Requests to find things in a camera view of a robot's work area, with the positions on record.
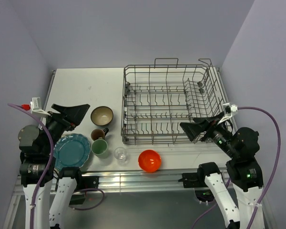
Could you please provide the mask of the blue floral ceramic bowl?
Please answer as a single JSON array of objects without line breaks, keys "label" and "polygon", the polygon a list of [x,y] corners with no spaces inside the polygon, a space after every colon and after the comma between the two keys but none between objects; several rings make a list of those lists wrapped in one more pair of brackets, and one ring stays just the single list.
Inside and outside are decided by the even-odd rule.
[{"label": "blue floral ceramic bowl", "polygon": [[107,106],[96,107],[91,113],[91,121],[97,126],[106,126],[113,120],[114,114]]}]

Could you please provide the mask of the green plastic cup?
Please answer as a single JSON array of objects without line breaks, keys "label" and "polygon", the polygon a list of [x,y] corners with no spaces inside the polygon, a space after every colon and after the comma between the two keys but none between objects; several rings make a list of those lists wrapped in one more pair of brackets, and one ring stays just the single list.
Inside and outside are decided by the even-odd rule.
[{"label": "green plastic cup", "polygon": [[109,156],[108,143],[104,139],[97,139],[92,143],[91,151],[98,158],[105,159]]}]

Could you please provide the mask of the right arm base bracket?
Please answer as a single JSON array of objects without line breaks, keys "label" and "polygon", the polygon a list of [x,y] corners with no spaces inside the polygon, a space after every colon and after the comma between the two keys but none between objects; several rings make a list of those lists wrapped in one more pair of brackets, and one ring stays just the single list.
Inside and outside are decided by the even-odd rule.
[{"label": "right arm base bracket", "polygon": [[182,182],[184,188],[196,188],[201,186],[196,172],[182,173],[182,178],[178,179],[178,182]]}]

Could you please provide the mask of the dark brown mug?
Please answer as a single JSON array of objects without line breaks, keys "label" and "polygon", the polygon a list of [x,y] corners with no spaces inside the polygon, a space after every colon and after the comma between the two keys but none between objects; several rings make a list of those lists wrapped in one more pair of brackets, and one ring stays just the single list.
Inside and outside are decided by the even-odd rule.
[{"label": "dark brown mug", "polygon": [[105,129],[94,129],[91,132],[91,139],[93,141],[96,141],[98,139],[105,139],[106,135],[108,134],[109,129],[105,128]]}]

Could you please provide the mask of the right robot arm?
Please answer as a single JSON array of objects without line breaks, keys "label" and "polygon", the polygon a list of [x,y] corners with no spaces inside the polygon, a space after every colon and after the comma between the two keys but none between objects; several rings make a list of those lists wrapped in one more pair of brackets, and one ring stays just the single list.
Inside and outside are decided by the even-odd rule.
[{"label": "right robot arm", "polygon": [[265,227],[263,211],[255,210],[257,200],[263,192],[263,174],[255,159],[259,151],[259,133],[248,127],[242,127],[232,133],[227,124],[230,117],[220,113],[213,117],[194,118],[192,123],[181,122],[190,141],[200,134],[202,142],[211,140],[230,160],[226,168],[236,193],[237,202],[230,196],[223,181],[223,176],[215,162],[200,164],[197,170],[197,182],[207,186],[224,218],[227,229],[263,229]]}]

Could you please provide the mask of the orange plastic bowl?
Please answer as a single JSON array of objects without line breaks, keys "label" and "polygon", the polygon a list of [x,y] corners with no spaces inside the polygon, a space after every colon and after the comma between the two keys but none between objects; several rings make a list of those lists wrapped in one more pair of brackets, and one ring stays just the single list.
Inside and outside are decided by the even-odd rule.
[{"label": "orange plastic bowl", "polygon": [[162,159],[158,152],[152,149],[147,149],[139,154],[138,165],[143,171],[153,173],[161,167]]}]

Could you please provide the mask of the clear plastic glass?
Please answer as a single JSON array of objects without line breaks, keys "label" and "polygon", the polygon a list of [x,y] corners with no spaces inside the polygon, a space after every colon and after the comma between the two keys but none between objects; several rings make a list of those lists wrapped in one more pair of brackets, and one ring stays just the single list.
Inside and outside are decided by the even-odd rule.
[{"label": "clear plastic glass", "polygon": [[126,165],[129,161],[127,150],[123,147],[118,147],[114,151],[114,157],[119,165]]}]

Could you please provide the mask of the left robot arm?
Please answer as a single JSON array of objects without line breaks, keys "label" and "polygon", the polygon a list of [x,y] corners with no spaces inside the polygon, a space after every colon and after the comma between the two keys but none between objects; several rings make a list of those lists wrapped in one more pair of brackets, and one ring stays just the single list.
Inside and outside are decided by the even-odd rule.
[{"label": "left robot arm", "polygon": [[90,105],[72,107],[53,104],[55,112],[46,112],[31,102],[18,109],[40,122],[39,126],[27,125],[19,131],[20,176],[26,199],[27,229],[62,229],[63,217],[75,190],[83,186],[78,167],[65,167],[58,175],[56,195],[50,202],[54,179],[54,145],[62,134],[79,126]]}]

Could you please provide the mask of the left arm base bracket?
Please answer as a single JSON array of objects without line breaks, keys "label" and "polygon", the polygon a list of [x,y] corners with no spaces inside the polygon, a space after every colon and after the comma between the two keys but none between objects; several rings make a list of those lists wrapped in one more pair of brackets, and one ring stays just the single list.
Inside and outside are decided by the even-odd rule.
[{"label": "left arm base bracket", "polygon": [[98,185],[99,185],[98,176],[83,176],[80,189],[98,188]]}]

